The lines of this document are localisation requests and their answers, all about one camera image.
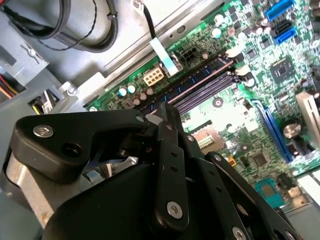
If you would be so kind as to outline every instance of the orange wire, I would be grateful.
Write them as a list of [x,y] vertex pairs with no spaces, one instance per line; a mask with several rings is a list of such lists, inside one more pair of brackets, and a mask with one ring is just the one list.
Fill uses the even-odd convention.
[[0,80],[4,83],[4,85],[6,85],[6,87],[11,91],[13,92],[13,94],[17,95],[18,92],[12,87],[9,85],[9,83],[6,82],[6,80],[4,79],[4,77],[0,74]]
[[6,90],[2,86],[0,86],[0,92],[2,92],[4,95],[6,95],[6,97],[8,99],[12,99],[12,96],[9,93],[7,93]]

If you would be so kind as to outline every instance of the silver screw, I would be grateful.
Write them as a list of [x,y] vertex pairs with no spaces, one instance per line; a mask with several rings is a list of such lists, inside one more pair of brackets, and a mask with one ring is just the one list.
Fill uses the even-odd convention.
[[188,136],[186,136],[187,138],[188,138],[188,140],[189,141],[191,141],[191,142],[193,142],[195,139],[192,137],[192,136],[190,136],[190,135],[188,135]]
[[171,130],[171,131],[173,130],[172,126],[170,126],[170,125],[167,125],[166,128]]
[[241,229],[236,226],[234,226],[232,228],[232,232],[233,232],[233,235],[236,240],[246,240],[247,239],[245,234],[241,231]]
[[288,236],[288,238],[289,238],[290,240],[296,240],[296,238],[295,238],[290,232],[285,231],[285,233],[286,233],[286,235]]
[[219,162],[221,161],[221,157],[219,155],[217,155],[217,154],[214,155],[214,158]]
[[33,128],[33,134],[39,138],[51,138],[54,135],[54,130],[47,125],[38,125]]
[[182,215],[183,215],[182,208],[179,206],[178,203],[174,201],[168,202],[166,205],[166,210],[168,211],[170,216],[172,216],[173,218],[175,219],[182,218]]
[[139,122],[142,122],[142,123],[145,122],[144,118],[141,117],[141,116],[136,116],[135,118],[136,118]]

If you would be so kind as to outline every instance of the sata port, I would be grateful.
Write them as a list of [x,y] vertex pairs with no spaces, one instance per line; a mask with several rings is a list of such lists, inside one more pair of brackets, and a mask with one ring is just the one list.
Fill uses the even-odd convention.
[[279,36],[283,33],[285,33],[286,31],[288,31],[291,27],[292,27],[292,21],[290,20],[283,20],[280,23],[276,24],[271,31],[271,35],[272,37],[276,37]]

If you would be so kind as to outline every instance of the motherboard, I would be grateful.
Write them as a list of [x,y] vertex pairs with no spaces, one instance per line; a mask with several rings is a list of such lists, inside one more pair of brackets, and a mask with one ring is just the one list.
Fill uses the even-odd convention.
[[93,101],[89,111],[181,113],[202,152],[218,151],[272,207],[320,166],[320,40],[305,0],[233,0]]

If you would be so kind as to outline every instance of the blue sata port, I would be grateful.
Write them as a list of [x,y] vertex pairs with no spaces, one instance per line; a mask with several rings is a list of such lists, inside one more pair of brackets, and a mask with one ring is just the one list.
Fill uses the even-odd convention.
[[273,21],[279,15],[283,14],[287,9],[292,7],[294,4],[294,0],[282,0],[280,2],[277,2],[274,6],[272,6],[269,10],[266,11],[266,17],[269,21]]
[[291,37],[294,37],[295,35],[297,35],[297,30],[296,28],[293,26],[290,29],[288,29],[286,32],[276,36],[274,38],[274,41],[277,45],[282,44],[283,42],[285,42],[286,40],[290,39]]

